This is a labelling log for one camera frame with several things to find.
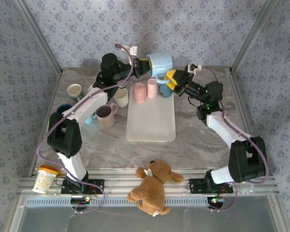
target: glass panel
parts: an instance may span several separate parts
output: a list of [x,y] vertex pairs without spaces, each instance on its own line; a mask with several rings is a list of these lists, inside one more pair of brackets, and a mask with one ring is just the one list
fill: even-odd
[[70,207],[27,207],[18,232],[191,232],[277,231],[267,197],[240,197],[225,212],[205,207],[173,207],[164,216],[152,217],[137,207],[104,207],[98,212],[74,214]]

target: pink cup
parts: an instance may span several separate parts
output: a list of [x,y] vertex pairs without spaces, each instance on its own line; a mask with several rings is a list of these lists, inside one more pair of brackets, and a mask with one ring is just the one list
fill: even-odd
[[144,84],[137,83],[133,87],[133,99],[136,103],[143,103],[147,99],[147,90]]
[[147,81],[147,96],[155,98],[158,95],[158,84],[154,78]]

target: teddy bear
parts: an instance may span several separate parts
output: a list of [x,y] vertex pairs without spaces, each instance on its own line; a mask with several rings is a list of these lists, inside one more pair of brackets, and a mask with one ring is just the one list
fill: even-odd
[[169,179],[176,183],[184,181],[181,174],[171,171],[170,165],[163,160],[152,160],[146,168],[138,168],[135,172],[143,181],[140,186],[134,188],[127,196],[128,201],[136,203],[139,209],[153,217],[170,212],[170,207],[165,207],[165,194],[163,184]]

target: blue patterned wall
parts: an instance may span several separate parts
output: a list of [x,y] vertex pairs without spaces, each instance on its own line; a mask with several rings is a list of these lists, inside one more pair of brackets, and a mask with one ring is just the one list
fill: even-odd
[[290,218],[290,0],[273,9],[237,79]]
[[0,0],[0,231],[28,174],[57,75],[12,0]]
[[99,66],[114,43],[174,64],[231,66],[263,0],[25,0],[62,67]]

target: gray marble surface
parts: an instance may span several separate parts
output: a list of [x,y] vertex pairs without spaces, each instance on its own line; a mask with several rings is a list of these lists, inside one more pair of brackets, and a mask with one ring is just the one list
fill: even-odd
[[[219,81],[224,84],[223,103],[227,116],[242,128],[232,97],[230,83],[224,67],[214,67]],[[82,68],[65,68],[56,92],[52,112],[64,103],[74,104],[67,94],[70,84],[78,83],[87,93],[94,83],[98,71]],[[139,80],[131,78],[129,86],[136,82],[146,82],[148,76]],[[200,71],[197,81],[201,85],[214,80],[207,70]],[[189,104],[187,95],[174,96],[176,139],[169,143],[130,142],[126,138],[128,106],[119,108],[116,123],[109,129],[101,127],[97,119],[81,129],[83,145],[80,150],[84,166],[89,168],[136,168],[151,160],[163,159],[173,168],[216,168],[228,163],[229,149],[223,140],[196,116],[196,108]],[[51,147],[44,144],[41,154],[58,160]],[[44,164],[38,159],[36,168]]]

